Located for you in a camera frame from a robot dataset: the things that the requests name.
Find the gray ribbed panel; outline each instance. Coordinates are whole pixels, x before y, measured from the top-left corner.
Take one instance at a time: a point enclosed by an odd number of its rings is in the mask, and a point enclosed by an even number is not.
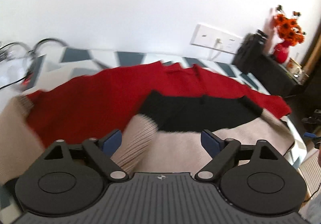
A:
[[[238,211],[215,186],[193,180],[189,173],[136,173],[125,183],[112,184],[91,208],[68,217],[46,218],[27,213],[16,224],[301,224],[297,213],[261,218]]]

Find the beige fabric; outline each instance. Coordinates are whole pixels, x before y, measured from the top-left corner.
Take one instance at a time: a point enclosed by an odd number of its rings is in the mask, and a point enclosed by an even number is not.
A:
[[[12,98],[0,114],[0,183],[20,176],[42,154],[38,136],[25,123],[32,108],[25,97]]]
[[[261,118],[233,129],[220,129],[214,134],[221,139],[234,138],[250,145],[266,139],[281,154],[285,154],[294,142],[286,126],[266,110]],[[201,145],[200,133],[159,132],[150,118],[136,115],[125,129],[122,145],[112,160],[129,174],[191,172],[194,175],[211,161],[211,157]]]

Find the red sweater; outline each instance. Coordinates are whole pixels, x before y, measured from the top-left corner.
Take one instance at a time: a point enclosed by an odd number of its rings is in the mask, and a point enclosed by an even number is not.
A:
[[[155,62],[103,70],[73,78],[49,92],[29,94],[34,107],[27,123],[46,147],[56,139],[75,144],[89,137],[101,138],[114,129],[123,131],[152,90],[166,96],[246,95],[278,119],[291,112],[281,97],[253,91],[196,64],[183,69],[178,63],[163,66]]]

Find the triangular cutout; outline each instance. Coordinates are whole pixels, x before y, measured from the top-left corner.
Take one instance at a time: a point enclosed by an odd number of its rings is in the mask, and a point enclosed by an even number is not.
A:
[[[263,146],[261,148],[260,159],[277,160],[278,158],[267,146]]]
[[[45,157],[45,160],[54,160],[54,159],[62,159],[64,156],[62,155],[62,150],[60,146],[56,146],[52,149],[52,151]]]

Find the red vase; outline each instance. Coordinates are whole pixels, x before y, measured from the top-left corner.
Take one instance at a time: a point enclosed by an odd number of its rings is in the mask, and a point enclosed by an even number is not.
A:
[[[274,46],[273,55],[278,63],[284,63],[286,61],[286,59],[288,58],[288,50],[290,48],[290,45],[290,42],[283,41],[282,43],[279,43],[276,46]]]

